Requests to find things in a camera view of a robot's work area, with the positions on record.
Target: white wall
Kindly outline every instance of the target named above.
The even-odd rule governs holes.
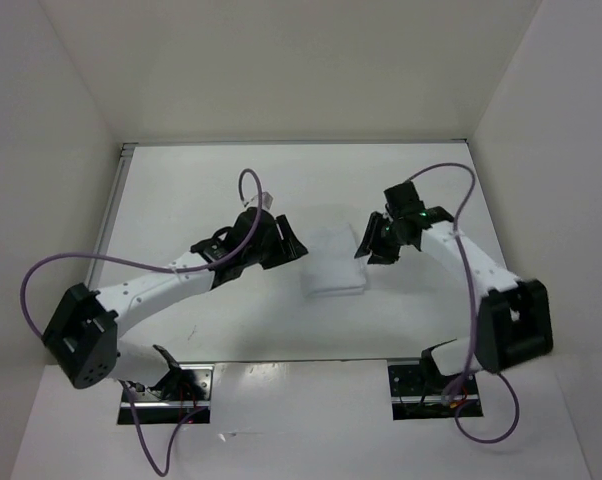
[[[467,137],[538,0],[42,0],[120,139]]]
[[[602,350],[602,0],[544,0],[470,142],[511,267],[557,350]]]
[[[19,310],[21,277],[45,255],[93,248],[116,159],[41,7],[0,0],[0,479],[12,469],[45,358]],[[85,271],[70,262],[34,280],[39,325]]]

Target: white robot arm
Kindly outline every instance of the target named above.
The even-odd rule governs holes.
[[[492,260],[460,230],[442,207],[426,208],[407,181],[387,189],[385,213],[370,215],[356,257],[390,265],[403,246],[427,253],[459,280],[472,277],[477,299],[477,329],[472,371],[498,373],[552,350],[547,291],[537,280],[523,281]],[[470,270],[457,244],[463,243]],[[470,337],[454,339],[423,351],[421,367],[431,384],[445,385],[463,370]]]
[[[132,345],[120,337],[174,303],[239,278],[251,265],[270,269],[307,254],[286,217],[269,213],[271,197],[264,197],[260,217],[248,204],[232,227],[193,245],[167,267],[156,269],[160,272],[96,291],[82,283],[69,288],[41,339],[72,385],[87,388],[113,377],[158,390],[162,398],[178,392],[183,382],[194,388],[191,371],[181,370],[164,348]]]

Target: folded white cloth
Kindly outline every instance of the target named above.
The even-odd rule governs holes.
[[[308,256],[301,269],[307,297],[358,295],[367,284],[365,264],[354,258],[357,243],[349,224],[322,228],[306,237]]]

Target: purple cable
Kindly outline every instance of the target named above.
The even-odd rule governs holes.
[[[172,452],[172,444],[174,443],[174,441],[177,438],[177,433],[179,432],[179,428],[181,428],[181,425],[185,424],[188,420],[190,420],[192,417],[194,417],[197,413],[199,413],[203,410],[206,410],[208,407],[195,408],[194,411],[188,413],[181,420],[179,420],[179,423],[177,423],[177,426],[174,427],[174,430],[172,431],[172,435],[170,435],[170,440],[168,441],[168,451],[166,452],[166,456],[165,456],[165,470],[161,471],[159,466],[154,461],[154,458],[152,458],[152,454],[150,453],[150,449],[148,448],[148,445],[145,443],[143,431],[141,431],[141,422],[139,421],[139,414],[137,413],[137,407],[134,404],[134,395],[132,395],[132,392],[130,391],[130,387],[128,387],[125,384],[125,382],[122,382],[121,380],[119,380],[119,383],[121,384],[121,387],[123,387],[125,396],[128,398],[128,403],[130,404],[130,413],[132,413],[132,421],[134,422],[134,428],[136,428],[136,430],[137,430],[137,436],[139,437],[139,443],[141,444],[141,449],[143,450],[145,457],[148,459],[150,466],[152,467],[152,469],[155,471],[155,473],[158,476],[160,476],[160,477],[167,476],[168,472],[170,471],[170,453]]]
[[[62,260],[64,258],[87,258],[87,259],[92,259],[92,260],[102,260],[104,262],[118,263],[119,265],[125,265],[127,267],[139,268],[141,270],[149,270],[150,272],[174,274],[174,273],[193,273],[193,272],[200,272],[201,270],[210,270],[210,269],[216,268],[220,265],[223,265],[227,261],[229,261],[232,258],[234,258],[235,256],[237,256],[239,254],[239,252],[241,252],[241,250],[243,250],[243,248],[248,244],[248,242],[254,236],[254,232],[256,232],[257,227],[259,226],[259,221],[261,220],[261,213],[263,212],[263,189],[261,188],[261,180],[259,180],[259,177],[257,176],[256,172],[254,170],[252,170],[251,168],[244,169],[241,172],[241,175],[239,176],[240,196],[243,197],[242,182],[243,182],[243,177],[245,176],[245,174],[252,175],[252,178],[254,178],[254,183],[257,186],[257,195],[258,195],[257,214],[254,218],[254,222],[252,223],[252,226],[250,227],[250,230],[248,231],[248,234],[245,236],[243,241],[237,246],[237,248],[232,250],[225,257],[223,257],[220,260],[216,260],[212,263],[208,263],[206,265],[200,265],[198,267],[171,269],[171,268],[166,268],[166,267],[156,267],[154,265],[147,265],[145,263],[140,263],[140,262],[133,262],[132,260],[126,260],[126,259],[118,258],[118,257],[111,257],[109,255],[100,255],[97,253],[66,252],[66,253],[57,253],[56,255],[51,255],[42,260],[39,260],[37,263],[32,265],[32,267],[30,267],[30,269],[26,272],[25,276],[23,277],[23,281],[21,282],[21,289],[19,291],[19,301],[21,303],[21,311],[23,312],[25,321],[27,322],[27,324],[30,327],[30,329],[32,330],[32,332],[34,332],[34,334],[37,337],[41,338],[41,331],[34,324],[34,321],[32,320],[32,317],[30,316],[30,312],[28,310],[28,306],[27,306],[27,302],[26,302],[26,290],[28,288],[28,282],[30,281],[30,278],[32,277],[34,272],[36,272],[39,268],[41,268],[44,265],[47,265],[48,263],[54,262],[56,260]]]
[[[461,168],[461,169],[465,170],[466,172],[468,172],[470,174],[470,177],[472,178],[472,182],[470,183],[470,188],[468,189],[468,193],[466,193],[465,197],[463,197],[463,200],[459,204],[459,208],[457,208],[457,211],[454,214],[454,219],[452,222],[452,231],[455,234],[457,234],[459,231],[459,217],[461,216],[461,212],[463,212],[463,209],[465,208],[466,204],[468,203],[468,200],[470,200],[470,196],[472,195],[472,192],[474,191],[474,187],[476,186],[476,182],[477,182],[476,175],[474,174],[472,169],[470,167],[468,167],[467,165],[463,165],[462,163],[456,163],[456,162],[437,163],[435,165],[430,165],[429,167],[426,167],[423,170],[419,170],[417,173],[410,176],[407,181],[412,181],[415,178],[423,175],[424,173],[429,172],[430,170],[434,170],[436,168],[443,168],[443,167]],[[465,272],[465,279],[466,279],[466,283],[468,285],[468,296],[469,296],[469,300],[470,300],[470,344],[468,346],[468,353],[466,355],[465,364],[463,366],[463,371],[454,380],[452,380],[448,385],[446,385],[446,387],[443,389],[442,395],[444,397],[448,397],[448,399],[454,398],[457,395],[459,395],[459,393],[461,392],[461,388],[463,387],[463,384],[465,383],[466,379],[473,373],[470,370],[470,367],[472,365],[472,357],[474,356],[474,352],[476,350],[476,345],[477,345],[477,304],[476,304],[476,294],[474,291],[474,281],[472,279],[472,269],[470,267],[470,262],[468,261],[468,255],[463,246],[463,242],[461,241],[461,237],[458,235],[455,235],[454,240],[456,241],[457,247],[459,248],[459,255],[461,256],[461,261],[463,262],[463,270]],[[484,440],[484,439],[477,438],[477,437],[471,435],[463,428],[463,426],[461,425],[461,422],[459,421],[459,415],[461,414],[461,410],[463,410],[463,408],[465,408],[469,403],[473,403],[473,402],[467,402],[462,405],[459,405],[459,407],[457,407],[457,409],[454,413],[455,423],[457,424],[457,427],[459,428],[461,433],[463,435],[465,435],[467,438],[469,438],[470,440],[473,440],[478,443],[492,444],[492,443],[498,443],[502,440],[505,440],[512,434],[512,432],[514,432],[514,430],[517,428],[517,425],[519,423],[519,415],[520,415],[519,398],[517,397],[516,392],[512,388],[512,385],[510,385],[510,382],[508,382],[508,380],[501,373],[499,373],[497,375],[501,380],[503,380],[503,382],[508,387],[508,390],[510,391],[510,394],[512,395],[512,399],[514,400],[514,409],[515,409],[514,421],[512,422],[512,425],[510,426],[510,428],[503,435],[501,435],[497,438],[494,438],[494,439]]]
[[[58,253],[56,255],[51,255],[49,257],[44,258],[43,260],[39,260],[37,263],[32,265],[32,267],[30,267],[30,269],[26,272],[25,276],[23,277],[23,281],[21,282],[21,289],[19,291],[19,301],[21,303],[21,311],[23,312],[23,317],[25,318],[25,321],[27,322],[27,324],[30,327],[30,329],[32,330],[32,332],[38,338],[41,338],[41,336],[42,336],[41,331],[34,324],[34,321],[32,320],[32,317],[30,316],[30,312],[28,310],[27,297],[26,297],[28,282],[30,281],[30,278],[32,277],[34,272],[36,272],[42,266],[47,265],[50,262],[54,262],[55,260],[61,260],[64,258],[88,258],[88,259],[93,259],[93,260],[102,260],[105,262],[118,263],[119,265],[126,265],[128,267],[139,268],[141,270],[149,270],[151,272],[175,274],[175,273],[193,273],[193,272],[200,272],[201,270],[213,269],[213,268],[218,267],[219,265],[223,265],[228,260],[231,260],[232,258],[234,258],[236,255],[239,254],[239,252],[241,252],[241,250],[243,250],[243,248],[248,244],[248,242],[254,236],[254,233],[256,232],[257,227],[259,226],[259,221],[261,220],[261,214],[263,212],[263,189],[261,187],[261,180],[259,180],[259,177],[257,176],[256,172],[254,170],[252,170],[251,168],[246,168],[246,169],[242,170],[241,174],[239,175],[239,196],[241,197],[241,201],[243,201],[243,178],[245,177],[246,174],[252,175],[252,178],[254,178],[254,183],[256,184],[256,187],[257,187],[257,195],[258,195],[257,213],[254,217],[254,222],[252,223],[252,226],[250,227],[250,230],[248,231],[248,233],[245,236],[245,238],[243,239],[243,241],[237,246],[237,248],[232,250],[225,257],[223,257],[220,260],[216,260],[212,263],[208,263],[206,265],[201,265],[198,267],[190,267],[190,268],[178,268],[178,269],[173,270],[171,268],[156,267],[154,265],[146,265],[145,263],[133,262],[131,260],[125,260],[123,258],[110,257],[108,255],[99,255],[99,254],[95,254],[95,253],[67,252],[67,253]],[[161,469],[159,469],[156,462],[154,461],[154,458],[152,458],[152,454],[150,453],[150,450],[148,449],[148,446],[145,443],[145,438],[144,438],[143,432],[141,430],[141,422],[139,421],[139,415],[137,414],[136,406],[134,405],[134,397],[132,396],[130,389],[124,382],[120,381],[119,383],[121,383],[121,386],[123,387],[123,391],[125,392],[126,396],[128,397],[128,402],[130,403],[130,411],[132,413],[132,420],[134,421],[134,427],[136,428],[137,436],[139,437],[139,443],[141,444],[141,449],[143,450],[143,453],[145,454],[145,457],[147,458],[148,463],[150,463],[150,466],[156,472],[156,474],[159,475],[160,477],[165,477],[168,474],[168,471],[170,470],[170,452],[172,451],[172,444],[174,443],[174,440],[176,439],[177,433],[179,432],[179,428],[181,427],[181,425],[183,425],[185,422],[187,422],[191,417],[193,417],[195,414],[199,413],[202,409],[195,409],[193,412],[191,412],[188,415],[186,415],[185,417],[183,417],[181,419],[181,421],[176,425],[176,427],[174,427],[174,430],[172,431],[172,435],[170,436],[170,441],[168,442],[167,458],[165,461],[165,471],[161,471]]]

